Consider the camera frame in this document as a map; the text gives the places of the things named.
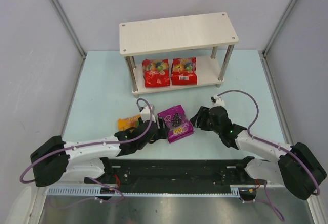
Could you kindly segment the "purple candy bag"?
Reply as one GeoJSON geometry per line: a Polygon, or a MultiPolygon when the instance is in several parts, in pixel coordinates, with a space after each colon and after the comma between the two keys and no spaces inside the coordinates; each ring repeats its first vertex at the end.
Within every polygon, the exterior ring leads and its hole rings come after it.
{"type": "Polygon", "coordinates": [[[182,105],[176,105],[157,114],[168,127],[167,140],[173,143],[194,133],[194,127],[187,118],[182,105]]]}

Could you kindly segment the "orange candy bag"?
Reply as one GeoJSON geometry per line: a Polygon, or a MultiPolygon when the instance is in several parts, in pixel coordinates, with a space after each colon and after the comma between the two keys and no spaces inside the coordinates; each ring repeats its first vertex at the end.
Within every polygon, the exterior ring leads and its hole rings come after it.
{"type": "Polygon", "coordinates": [[[140,115],[135,115],[127,118],[120,118],[118,120],[118,130],[124,131],[129,128],[137,128],[139,126],[140,115]]]}

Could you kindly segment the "red candy bag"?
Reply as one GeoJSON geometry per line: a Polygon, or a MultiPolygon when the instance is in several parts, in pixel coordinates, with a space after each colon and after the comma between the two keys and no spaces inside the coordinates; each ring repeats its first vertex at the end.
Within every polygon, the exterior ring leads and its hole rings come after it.
{"type": "Polygon", "coordinates": [[[171,67],[172,85],[196,85],[197,79],[197,58],[174,58],[171,67]]]}
{"type": "Polygon", "coordinates": [[[170,85],[168,59],[145,59],[142,61],[142,72],[146,88],[170,85]]]}

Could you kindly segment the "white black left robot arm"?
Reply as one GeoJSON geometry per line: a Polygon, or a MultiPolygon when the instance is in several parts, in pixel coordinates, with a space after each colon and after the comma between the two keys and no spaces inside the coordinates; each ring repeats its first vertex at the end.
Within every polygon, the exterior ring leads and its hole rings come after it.
{"type": "Polygon", "coordinates": [[[159,118],[97,141],[68,142],[60,135],[53,136],[30,155],[33,182],[46,187],[58,181],[99,180],[109,173],[109,159],[134,154],[147,144],[166,139],[168,132],[159,118]]]}

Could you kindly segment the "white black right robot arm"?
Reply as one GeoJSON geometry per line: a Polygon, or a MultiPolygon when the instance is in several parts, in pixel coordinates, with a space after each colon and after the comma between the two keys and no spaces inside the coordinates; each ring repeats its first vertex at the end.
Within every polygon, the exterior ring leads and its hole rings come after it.
{"type": "Polygon", "coordinates": [[[251,136],[246,127],[231,122],[222,106],[200,107],[191,123],[201,130],[215,132],[228,148],[259,156],[246,163],[244,170],[249,177],[281,184],[301,200],[320,194],[319,186],[327,173],[307,145],[276,144],[251,136]]]}

